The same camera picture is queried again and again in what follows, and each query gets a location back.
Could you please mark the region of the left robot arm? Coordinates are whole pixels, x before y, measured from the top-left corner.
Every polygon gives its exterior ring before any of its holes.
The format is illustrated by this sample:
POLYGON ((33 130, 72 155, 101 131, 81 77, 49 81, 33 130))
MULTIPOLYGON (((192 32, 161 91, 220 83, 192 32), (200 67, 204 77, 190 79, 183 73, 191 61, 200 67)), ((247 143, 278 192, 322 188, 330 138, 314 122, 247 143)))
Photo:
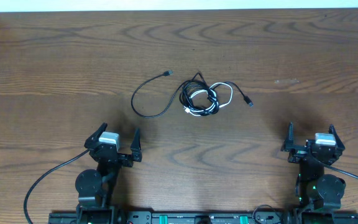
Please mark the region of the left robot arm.
POLYGON ((136 129, 131 153, 119 152, 119 135, 106 131, 103 123, 85 141, 84 147, 98 163, 97 168, 81 172, 75 181, 78 192, 77 223, 126 223, 126 213, 111 204, 120 170, 142 161, 140 130, 136 129))

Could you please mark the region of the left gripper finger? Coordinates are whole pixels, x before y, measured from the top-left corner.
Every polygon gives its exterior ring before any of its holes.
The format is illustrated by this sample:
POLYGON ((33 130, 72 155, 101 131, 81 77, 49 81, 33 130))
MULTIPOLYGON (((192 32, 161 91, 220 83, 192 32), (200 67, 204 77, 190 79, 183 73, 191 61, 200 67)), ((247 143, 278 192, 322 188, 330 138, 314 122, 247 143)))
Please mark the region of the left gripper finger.
POLYGON ((134 139, 131 144, 131 156, 132 160, 135 162, 142 161, 142 150, 140 145, 140 129, 135 130, 134 139))
POLYGON ((84 143, 86 149, 96 149, 101 142, 99 141, 100 136, 105 132, 108 124, 103 123, 90 137, 88 137, 84 143))

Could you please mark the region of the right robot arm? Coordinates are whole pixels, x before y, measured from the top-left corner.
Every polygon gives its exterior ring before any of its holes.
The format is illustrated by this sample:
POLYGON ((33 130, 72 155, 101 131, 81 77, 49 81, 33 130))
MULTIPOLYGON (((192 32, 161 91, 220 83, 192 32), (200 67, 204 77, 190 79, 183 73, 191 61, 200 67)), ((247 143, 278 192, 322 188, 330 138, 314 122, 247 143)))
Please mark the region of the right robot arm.
POLYGON ((282 222, 333 223, 346 188, 342 178, 324 173, 345 150, 334 126, 330 125, 327 133, 316 133, 302 146, 295 144, 293 123, 289 123, 281 150, 288 153, 289 163, 299 165, 295 195, 300 201, 298 207, 284 213, 282 222))

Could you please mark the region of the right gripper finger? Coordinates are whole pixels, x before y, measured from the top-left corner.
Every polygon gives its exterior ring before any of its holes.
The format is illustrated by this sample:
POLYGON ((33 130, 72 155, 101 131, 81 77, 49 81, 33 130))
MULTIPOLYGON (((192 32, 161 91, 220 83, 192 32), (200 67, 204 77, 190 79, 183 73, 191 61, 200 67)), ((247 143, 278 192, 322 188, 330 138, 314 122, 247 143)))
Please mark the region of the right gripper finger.
POLYGON ((341 139, 339 138, 339 136, 337 135, 337 132, 333 124, 330 124, 328 133, 333 137, 333 140, 335 141, 335 144, 332 143, 330 148, 334 149, 335 155, 341 156, 345 150, 345 146, 341 141, 341 139))
POLYGON ((293 122, 289 122, 287 136, 282 144, 281 151, 290 152, 295 149, 294 135, 293 135, 293 122))

